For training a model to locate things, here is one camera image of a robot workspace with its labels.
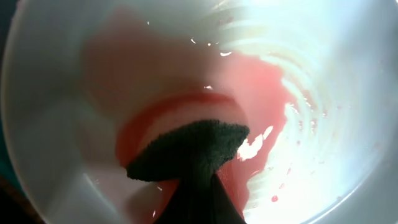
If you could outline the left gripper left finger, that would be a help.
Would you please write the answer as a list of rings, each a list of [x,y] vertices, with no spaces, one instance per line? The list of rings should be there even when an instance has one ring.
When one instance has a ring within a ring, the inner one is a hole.
[[[182,181],[154,224],[195,224],[197,215],[192,186]]]

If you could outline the light blue plate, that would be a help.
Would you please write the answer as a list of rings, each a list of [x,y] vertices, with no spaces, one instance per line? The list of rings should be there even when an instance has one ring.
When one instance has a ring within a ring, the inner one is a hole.
[[[45,223],[154,223],[189,183],[130,179],[118,131],[220,93],[249,134],[214,174],[246,223],[397,222],[396,1],[21,1],[1,119]]]

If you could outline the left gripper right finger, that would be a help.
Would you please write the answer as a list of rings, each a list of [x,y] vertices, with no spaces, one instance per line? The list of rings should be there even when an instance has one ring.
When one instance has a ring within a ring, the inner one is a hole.
[[[212,175],[210,188],[200,199],[201,204],[198,208],[200,224],[246,224],[216,174]]]

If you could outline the green and orange sponge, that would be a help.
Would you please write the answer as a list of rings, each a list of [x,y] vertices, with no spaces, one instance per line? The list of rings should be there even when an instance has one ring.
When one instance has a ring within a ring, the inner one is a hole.
[[[118,131],[115,154],[130,179],[207,182],[248,134],[246,115],[233,97],[177,95],[133,113]]]

